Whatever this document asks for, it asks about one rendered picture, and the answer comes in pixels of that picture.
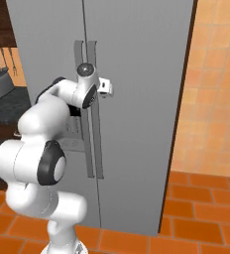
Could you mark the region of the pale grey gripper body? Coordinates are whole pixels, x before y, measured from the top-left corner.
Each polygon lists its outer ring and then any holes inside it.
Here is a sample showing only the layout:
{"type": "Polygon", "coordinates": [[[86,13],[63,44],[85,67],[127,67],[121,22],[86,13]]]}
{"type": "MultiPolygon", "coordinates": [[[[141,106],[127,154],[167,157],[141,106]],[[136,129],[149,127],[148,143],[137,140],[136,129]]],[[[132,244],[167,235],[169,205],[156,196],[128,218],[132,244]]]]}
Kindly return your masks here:
{"type": "Polygon", "coordinates": [[[58,137],[60,146],[65,151],[83,152],[84,141],[81,131],[81,120],[79,116],[70,116],[64,125],[63,131],[58,137]]]}

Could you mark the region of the grey fridge door with wide front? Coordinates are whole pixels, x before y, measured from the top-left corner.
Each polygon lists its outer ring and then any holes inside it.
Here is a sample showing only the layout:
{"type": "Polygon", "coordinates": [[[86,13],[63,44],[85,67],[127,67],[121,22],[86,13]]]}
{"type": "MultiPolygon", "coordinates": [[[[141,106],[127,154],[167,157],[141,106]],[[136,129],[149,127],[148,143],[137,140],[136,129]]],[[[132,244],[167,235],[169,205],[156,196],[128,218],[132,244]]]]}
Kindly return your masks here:
{"type": "Polygon", "coordinates": [[[157,234],[192,0],[85,0],[100,96],[104,229],[157,234]]]}

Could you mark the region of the grey fridge door with narrow front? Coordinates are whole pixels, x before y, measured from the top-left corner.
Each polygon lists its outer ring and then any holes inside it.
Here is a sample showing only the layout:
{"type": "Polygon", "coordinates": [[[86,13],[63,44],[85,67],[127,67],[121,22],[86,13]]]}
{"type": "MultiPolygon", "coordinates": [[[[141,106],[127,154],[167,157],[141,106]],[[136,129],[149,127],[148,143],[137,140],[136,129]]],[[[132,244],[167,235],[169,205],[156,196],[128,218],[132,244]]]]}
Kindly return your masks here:
{"type": "MultiPolygon", "coordinates": [[[[88,62],[84,0],[6,0],[30,101],[37,98],[59,76],[78,81],[73,44],[83,41],[83,62],[88,62]]],[[[64,151],[65,174],[58,191],[74,192],[87,200],[82,224],[101,226],[99,186],[96,178],[91,107],[88,111],[94,178],[87,176],[85,152],[64,151]]]]}

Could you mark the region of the dark fridge side panel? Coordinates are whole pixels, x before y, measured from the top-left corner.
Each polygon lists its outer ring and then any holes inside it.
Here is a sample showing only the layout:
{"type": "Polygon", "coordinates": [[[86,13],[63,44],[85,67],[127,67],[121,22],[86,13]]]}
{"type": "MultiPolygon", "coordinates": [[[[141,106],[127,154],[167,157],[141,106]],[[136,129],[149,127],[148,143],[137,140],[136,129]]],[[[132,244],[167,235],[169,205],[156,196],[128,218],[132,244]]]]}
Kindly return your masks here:
{"type": "Polygon", "coordinates": [[[157,235],[161,233],[161,229],[162,229],[162,225],[163,225],[165,203],[166,203],[166,198],[167,198],[167,194],[168,194],[169,180],[170,180],[172,162],[173,162],[173,151],[174,151],[174,145],[175,145],[175,137],[176,137],[177,128],[178,128],[177,126],[178,126],[179,114],[180,114],[180,109],[181,109],[182,94],[183,94],[183,89],[184,89],[185,76],[186,76],[189,53],[190,53],[190,48],[191,48],[191,41],[192,41],[193,28],[194,28],[194,23],[195,23],[197,4],[198,4],[198,0],[192,0],[190,23],[189,23],[187,42],[186,42],[186,48],[185,48],[185,55],[184,55],[184,62],[183,62],[183,68],[182,68],[182,75],[181,75],[181,80],[180,80],[180,87],[179,87],[179,93],[178,93],[178,97],[177,97],[175,119],[174,119],[173,131],[172,131],[171,152],[170,152],[170,157],[169,157],[169,164],[168,164],[168,170],[167,170],[167,175],[166,175],[166,184],[165,184],[165,190],[164,190],[164,196],[163,196],[163,202],[162,202],[162,210],[161,210],[161,214],[160,214],[160,221],[159,221],[157,235]]]}

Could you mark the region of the dark hanging kitchen tool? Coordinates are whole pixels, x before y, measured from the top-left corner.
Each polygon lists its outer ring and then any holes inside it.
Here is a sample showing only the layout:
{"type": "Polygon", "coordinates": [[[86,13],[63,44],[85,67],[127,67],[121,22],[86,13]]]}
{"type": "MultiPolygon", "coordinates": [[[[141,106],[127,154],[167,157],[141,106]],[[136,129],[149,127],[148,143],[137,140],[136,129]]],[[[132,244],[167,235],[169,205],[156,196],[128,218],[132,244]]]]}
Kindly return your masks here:
{"type": "Polygon", "coordinates": [[[0,48],[0,52],[1,52],[1,55],[2,55],[2,58],[3,58],[4,64],[5,64],[5,66],[3,67],[3,70],[8,71],[8,66],[7,66],[7,62],[6,62],[6,58],[5,58],[5,54],[4,54],[3,48],[0,48]]]}
{"type": "Polygon", "coordinates": [[[9,51],[9,54],[10,54],[10,57],[11,57],[11,61],[12,61],[12,67],[13,67],[14,76],[17,76],[17,68],[16,68],[16,65],[15,65],[12,49],[9,47],[8,51],[9,51]]]}

